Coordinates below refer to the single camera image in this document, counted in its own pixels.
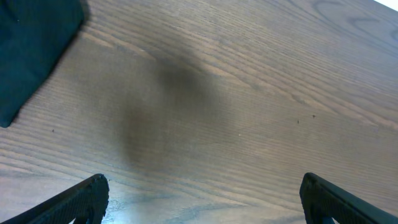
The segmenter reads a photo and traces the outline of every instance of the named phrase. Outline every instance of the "green fabric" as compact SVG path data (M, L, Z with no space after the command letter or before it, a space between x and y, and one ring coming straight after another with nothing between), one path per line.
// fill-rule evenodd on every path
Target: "green fabric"
M45 81L83 21L79 0L0 0L0 126Z

